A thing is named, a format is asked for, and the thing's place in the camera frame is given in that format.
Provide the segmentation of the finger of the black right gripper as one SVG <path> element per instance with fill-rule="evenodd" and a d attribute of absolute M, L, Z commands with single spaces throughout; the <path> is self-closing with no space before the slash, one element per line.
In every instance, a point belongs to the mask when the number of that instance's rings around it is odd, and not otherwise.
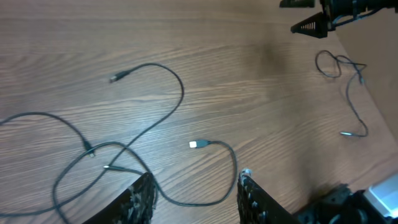
<path fill-rule="evenodd" d="M 328 16 L 319 12 L 293 25 L 290 31 L 293 34 L 303 34 L 322 39 L 328 36 L 328 22 Z"/>

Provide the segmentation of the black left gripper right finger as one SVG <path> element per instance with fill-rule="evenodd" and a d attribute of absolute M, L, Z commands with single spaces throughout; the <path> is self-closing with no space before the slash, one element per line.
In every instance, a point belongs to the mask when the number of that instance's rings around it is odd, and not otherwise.
<path fill-rule="evenodd" d="M 240 224 L 300 224 L 243 169 L 238 177 L 237 203 Z"/>

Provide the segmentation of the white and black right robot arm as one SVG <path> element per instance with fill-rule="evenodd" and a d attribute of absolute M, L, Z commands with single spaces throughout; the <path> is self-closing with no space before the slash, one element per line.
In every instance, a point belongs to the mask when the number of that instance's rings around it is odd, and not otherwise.
<path fill-rule="evenodd" d="M 293 34 L 322 39 L 337 27 L 369 17 L 382 9 L 397 10 L 397 0 L 320 0 L 322 11 L 290 28 Z"/>

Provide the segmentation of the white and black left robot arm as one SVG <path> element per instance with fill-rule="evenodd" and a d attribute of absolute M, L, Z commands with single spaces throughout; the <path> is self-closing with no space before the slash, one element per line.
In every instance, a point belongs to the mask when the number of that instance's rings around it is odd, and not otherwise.
<path fill-rule="evenodd" d="M 228 190 L 232 192 L 234 188 L 238 190 L 237 204 L 241 223 L 397 223 L 397 217 L 382 214 L 366 198 L 364 190 L 352 192 L 347 185 L 339 185 L 294 214 L 276 202 L 248 174 L 234 176 Z M 87 222 L 150 223 L 155 205 L 159 197 L 164 195 L 150 172 L 141 173 L 135 182 Z"/>

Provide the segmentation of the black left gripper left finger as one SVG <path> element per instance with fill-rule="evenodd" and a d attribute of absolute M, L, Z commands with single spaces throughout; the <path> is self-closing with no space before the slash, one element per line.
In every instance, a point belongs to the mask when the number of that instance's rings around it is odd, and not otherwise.
<path fill-rule="evenodd" d="M 154 179 L 146 172 L 84 224 L 151 224 L 154 205 Z"/>

